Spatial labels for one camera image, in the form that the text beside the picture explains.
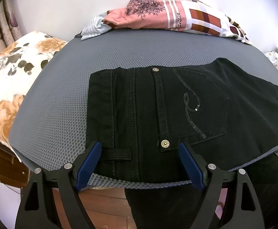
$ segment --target floral pillow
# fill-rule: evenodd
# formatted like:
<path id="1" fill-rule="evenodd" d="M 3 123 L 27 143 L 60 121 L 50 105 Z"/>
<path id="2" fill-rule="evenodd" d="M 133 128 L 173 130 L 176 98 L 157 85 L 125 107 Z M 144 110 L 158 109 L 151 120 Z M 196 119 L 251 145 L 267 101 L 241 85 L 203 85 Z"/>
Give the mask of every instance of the floral pillow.
<path id="1" fill-rule="evenodd" d="M 64 40 L 34 31 L 0 53 L 0 142 L 11 150 L 9 133 L 24 96 L 42 69 L 66 44 Z"/>

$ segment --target black jeans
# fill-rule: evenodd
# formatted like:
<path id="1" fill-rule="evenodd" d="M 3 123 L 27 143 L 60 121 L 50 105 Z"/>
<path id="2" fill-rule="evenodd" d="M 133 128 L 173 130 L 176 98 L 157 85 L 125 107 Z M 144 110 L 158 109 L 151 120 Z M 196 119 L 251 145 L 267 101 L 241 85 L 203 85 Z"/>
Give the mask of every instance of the black jeans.
<path id="1" fill-rule="evenodd" d="M 95 172 L 114 179 L 188 180 L 177 150 L 184 141 L 230 170 L 278 145 L 278 86 L 227 59 L 99 71 L 88 90 L 92 140 L 102 144 Z"/>
<path id="2" fill-rule="evenodd" d="M 275 154 L 244 168 L 257 193 L 266 229 L 278 222 L 278 157 Z M 201 192 L 191 184 L 161 189 L 125 189 L 137 229 L 185 229 Z M 219 219 L 214 216 L 212 228 Z"/>

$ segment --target orange rose print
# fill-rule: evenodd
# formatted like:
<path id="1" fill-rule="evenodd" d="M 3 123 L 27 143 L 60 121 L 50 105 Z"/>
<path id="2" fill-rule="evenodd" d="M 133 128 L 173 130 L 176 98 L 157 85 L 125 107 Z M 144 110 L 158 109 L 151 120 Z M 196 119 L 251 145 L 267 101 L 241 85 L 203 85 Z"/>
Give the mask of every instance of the orange rose print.
<path id="1" fill-rule="evenodd" d="M 58 38 L 47 38 L 35 45 L 39 53 L 56 52 L 65 46 L 66 42 Z"/>
<path id="2" fill-rule="evenodd" d="M 0 140 L 9 143 L 10 129 L 24 97 L 14 95 L 13 101 L 0 101 Z"/>
<path id="3" fill-rule="evenodd" d="M 12 51 L 15 46 L 17 45 L 17 42 L 15 41 L 14 43 L 12 43 L 11 45 L 9 45 L 7 48 L 5 48 L 1 53 L 0 56 L 8 56 L 10 51 Z"/>

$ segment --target metal screw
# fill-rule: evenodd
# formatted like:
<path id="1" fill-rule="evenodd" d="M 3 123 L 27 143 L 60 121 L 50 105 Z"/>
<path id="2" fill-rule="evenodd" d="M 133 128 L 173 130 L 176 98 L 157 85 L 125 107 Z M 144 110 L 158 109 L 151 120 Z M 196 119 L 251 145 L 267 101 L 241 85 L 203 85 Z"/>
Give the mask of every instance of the metal screw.
<path id="1" fill-rule="evenodd" d="M 67 163 L 64 165 L 64 168 L 65 169 L 70 169 L 72 167 L 72 164 L 71 163 Z"/>
<path id="2" fill-rule="evenodd" d="M 215 164 L 208 164 L 208 168 L 209 169 L 216 169 L 216 165 Z"/>
<path id="3" fill-rule="evenodd" d="M 242 174 L 242 175 L 245 175 L 246 171 L 244 169 L 239 169 L 239 173 Z"/>
<path id="4" fill-rule="evenodd" d="M 170 142 L 167 141 L 166 139 L 164 139 L 163 141 L 161 141 L 161 146 L 162 146 L 163 148 L 167 148 L 167 147 L 169 147 L 169 145 L 170 145 Z"/>
<path id="5" fill-rule="evenodd" d="M 35 174 L 38 174 L 38 173 L 40 173 L 41 171 L 42 171 L 41 168 L 36 168 L 36 169 L 34 170 L 34 173 L 35 173 Z"/>

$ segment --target jeans back pocket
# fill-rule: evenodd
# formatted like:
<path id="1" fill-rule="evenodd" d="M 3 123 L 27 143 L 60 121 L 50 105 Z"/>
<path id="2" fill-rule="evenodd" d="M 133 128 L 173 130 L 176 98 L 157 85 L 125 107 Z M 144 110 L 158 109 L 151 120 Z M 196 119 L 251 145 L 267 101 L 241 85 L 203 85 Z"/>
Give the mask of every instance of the jeans back pocket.
<path id="1" fill-rule="evenodd" d="M 207 74 L 189 67 L 151 68 L 161 151 L 196 144 L 226 132 L 227 97 Z"/>

